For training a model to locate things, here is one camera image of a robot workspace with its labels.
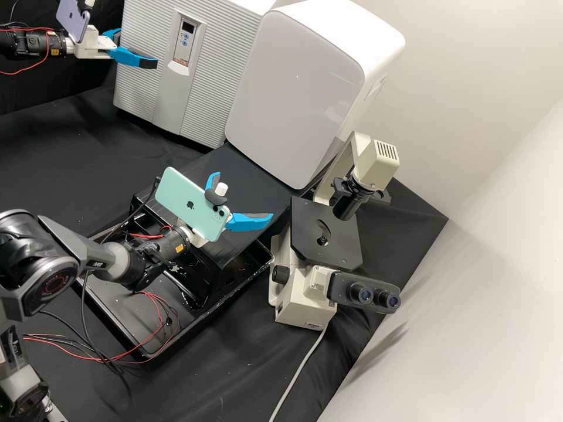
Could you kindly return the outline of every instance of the red wire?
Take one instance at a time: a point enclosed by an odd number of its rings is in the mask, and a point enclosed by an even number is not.
[[[114,356],[114,357],[112,358],[113,360],[119,360],[119,359],[121,359],[121,358],[123,358],[123,357],[125,357],[125,356],[127,356],[127,355],[130,355],[130,354],[133,353],[135,350],[137,350],[139,347],[141,347],[141,346],[147,344],[150,340],[152,340],[152,339],[154,338],[154,336],[155,336],[155,335],[161,330],[161,328],[164,326],[164,323],[163,323],[163,321],[162,321],[162,317],[160,316],[160,309],[159,309],[159,307],[158,307],[158,304],[157,304],[156,300],[153,299],[152,296],[150,296],[150,293],[143,292],[143,294],[144,294],[146,297],[148,297],[150,300],[152,300],[152,303],[154,304],[154,306],[155,306],[156,309],[157,309],[158,320],[159,320],[159,322],[160,322],[160,324],[158,325],[158,329],[157,329],[156,331],[153,331],[152,334],[151,334],[149,337],[147,337],[146,339],[144,339],[141,343],[139,343],[137,346],[133,347],[131,350],[129,350],[129,351],[127,351],[127,352],[123,352],[123,353],[121,353],[121,354],[119,354],[119,355],[117,355],[117,356]]]
[[[112,360],[120,360],[121,358],[123,358],[123,357],[125,357],[125,356],[127,356],[127,355],[130,355],[131,353],[133,353],[133,352],[134,352],[135,350],[137,350],[139,347],[144,346],[144,345],[147,344],[150,340],[152,340],[152,339],[154,338],[154,336],[155,336],[155,335],[162,329],[162,327],[164,326],[164,321],[162,320],[162,316],[161,316],[161,314],[160,314],[160,308],[158,307],[158,304],[157,304],[157,302],[156,302],[156,300],[155,300],[154,298],[158,298],[158,299],[164,301],[164,303],[165,303],[168,307],[170,307],[170,305],[168,304],[168,302],[166,302],[166,300],[164,300],[164,299],[161,298],[160,296],[157,296],[157,295],[155,295],[155,294],[153,294],[153,293],[149,293],[149,292],[141,292],[141,293],[144,294],[146,297],[148,297],[148,298],[152,301],[152,303],[154,304],[154,306],[155,306],[155,308],[156,308],[156,310],[157,310],[157,315],[158,315],[158,320],[159,320],[159,326],[158,326],[158,328],[157,328],[155,331],[153,331],[153,332],[151,333],[151,335],[149,335],[146,339],[144,339],[142,342],[140,342],[137,346],[133,347],[131,350],[128,350],[128,351],[126,351],[126,352],[120,353],[119,355],[113,356],[113,357],[111,358]],[[144,360],[144,361],[142,361],[142,362],[127,362],[127,363],[132,363],[132,364],[134,364],[134,365],[140,365],[140,364],[142,364],[142,363],[145,363],[145,362],[148,362],[148,361],[150,361],[150,360],[153,360],[154,358],[156,358],[156,357],[158,356],[158,354],[160,353],[160,351],[161,351],[162,349],[164,349],[164,346],[166,346],[166,345],[168,344],[168,342],[169,342],[176,334],[177,334],[177,330],[174,331],[174,333],[170,336],[170,338],[169,338],[168,340],[166,340],[166,341],[164,342],[164,344],[162,344],[162,346],[155,352],[155,354],[154,354],[151,358],[149,358],[149,359],[147,359],[147,360]],[[57,343],[54,343],[54,342],[50,342],[50,341],[47,341],[47,340],[36,339],[36,338],[32,338],[32,337],[23,337],[23,339],[26,340],[26,341],[37,341],[37,342],[39,342],[39,343],[45,343],[45,344],[49,344],[49,345],[55,346],[55,347],[57,347],[58,349],[62,350],[64,353],[66,353],[66,354],[68,354],[68,355],[70,355],[70,356],[72,356],[72,357],[74,357],[74,358],[78,358],[78,359],[82,359],[82,360],[90,360],[90,361],[94,361],[94,362],[99,362],[99,363],[101,363],[101,359],[99,359],[99,358],[87,358],[86,356],[77,355],[76,353],[73,353],[73,352],[71,352],[71,351],[65,349],[64,347],[62,347],[62,346],[60,346],[60,345],[58,345]]]
[[[172,230],[172,226],[163,226],[160,228],[160,231],[163,231],[164,229]],[[129,233],[129,236],[138,237],[140,239],[160,239],[164,237],[163,234],[150,235],[150,234],[139,234],[139,233]]]
[[[23,69],[16,70],[15,72],[4,72],[4,71],[0,70],[0,74],[4,74],[4,75],[7,75],[7,76],[17,75],[18,73],[22,73],[25,70],[29,70],[29,69],[32,69],[34,67],[37,67],[40,64],[44,63],[45,60],[47,60],[47,58],[49,57],[49,34],[48,34],[48,31],[52,31],[53,29],[47,28],[47,27],[44,27],[44,26],[38,26],[36,28],[17,28],[17,30],[21,30],[21,31],[32,31],[32,30],[39,30],[39,29],[43,29],[45,31],[46,35],[47,35],[47,51],[45,52],[45,57],[43,59],[41,59],[39,62],[32,64],[31,66],[24,67]],[[15,30],[15,29],[14,28],[12,28],[12,29],[0,29],[0,32],[12,32],[13,30]]]

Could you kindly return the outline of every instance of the microscope power cord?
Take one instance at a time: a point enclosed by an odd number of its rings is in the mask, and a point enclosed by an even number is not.
[[[280,409],[282,408],[283,402],[285,401],[285,399],[287,398],[287,395],[289,394],[289,392],[291,391],[291,388],[293,388],[293,385],[295,384],[295,381],[297,381],[297,378],[299,377],[299,374],[301,373],[301,371],[303,370],[303,367],[305,367],[305,364],[307,363],[307,361],[309,360],[309,358],[311,357],[311,355],[313,354],[313,352],[317,349],[318,345],[320,344],[321,340],[324,337],[324,334],[327,332],[327,326],[321,331],[320,335],[318,336],[317,341],[315,341],[315,344],[311,347],[311,349],[307,352],[307,354],[305,355],[305,357],[303,358],[303,361],[301,361],[301,364],[299,365],[299,367],[297,368],[297,370],[295,371],[295,375],[293,375],[293,378],[291,379],[291,382],[289,383],[289,385],[286,388],[286,391],[283,393],[283,395],[281,396],[280,401],[278,401],[276,408],[274,409],[274,412],[272,412],[272,416],[270,416],[270,419],[268,422],[274,422],[274,419],[276,418],[278,412],[280,411]]]

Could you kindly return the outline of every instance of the white backdrop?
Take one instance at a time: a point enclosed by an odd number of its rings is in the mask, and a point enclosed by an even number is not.
[[[406,38],[360,129],[451,215],[563,96],[563,2],[355,1]]]
[[[360,129],[451,220],[320,421],[563,420],[563,2],[357,2],[407,40]]]

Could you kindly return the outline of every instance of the smartphone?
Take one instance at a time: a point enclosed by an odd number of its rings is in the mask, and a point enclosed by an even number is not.
[[[155,198],[209,241],[217,241],[230,215],[225,205],[205,199],[205,191],[173,167],[162,174]]]

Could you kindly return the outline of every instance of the black tabletop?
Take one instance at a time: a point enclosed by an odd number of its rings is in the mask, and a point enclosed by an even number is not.
[[[26,208],[88,235],[122,217],[131,195],[166,166],[181,168],[207,152],[118,112],[111,98],[98,89],[0,117],[0,210]],[[446,218],[397,181],[389,192],[391,206],[367,204],[357,213],[359,272],[404,287]],[[75,291],[48,309],[80,325]],[[89,309],[86,318],[99,347],[124,350]],[[316,420],[382,318],[340,307],[278,420]],[[19,329],[68,333],[43,315]],[[26,346],[70,421],[265,421],[317,336],[274,323],[263,274],[159,365],[128,374],[134,399],[121,414],[111,406],[122,406],[126,394],[104,367],[48,345]]]

